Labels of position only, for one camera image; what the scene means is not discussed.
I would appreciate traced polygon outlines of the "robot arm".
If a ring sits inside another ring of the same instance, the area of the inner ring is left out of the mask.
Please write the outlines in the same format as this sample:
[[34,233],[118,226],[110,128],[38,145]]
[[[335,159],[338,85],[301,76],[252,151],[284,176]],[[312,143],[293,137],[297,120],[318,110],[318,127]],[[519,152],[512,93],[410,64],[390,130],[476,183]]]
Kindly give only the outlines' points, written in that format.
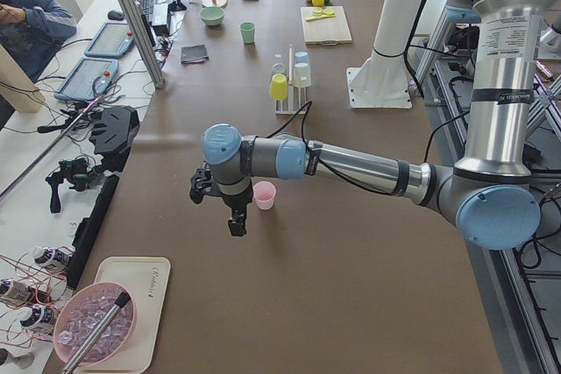
[[537,231],[541,209],[522,162],[543,13],[557,0],[449,0],[480,17],[464,156],[451,167],[412,165],[290,136],[242,136],[226,123],[202,135],[204,166],[190,198],[221,198],[234,236],[246,232],[253,177],[299,179],[328,170],[375,194],[404,196],[453,224],[468,241],[507,250]]

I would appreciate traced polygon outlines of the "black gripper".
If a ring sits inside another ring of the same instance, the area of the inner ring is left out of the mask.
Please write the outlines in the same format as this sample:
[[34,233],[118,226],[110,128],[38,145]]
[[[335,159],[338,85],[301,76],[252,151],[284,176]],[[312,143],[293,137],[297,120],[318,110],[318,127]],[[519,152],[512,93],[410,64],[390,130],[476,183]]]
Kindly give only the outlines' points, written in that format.
[[252,194],[252,179],[236,163],[204,163],[190,178],[189,197],[193,203],[202,203],[205,196],[220,197],[231,209],[228,227],[232,236],[246,235],[247,205]]

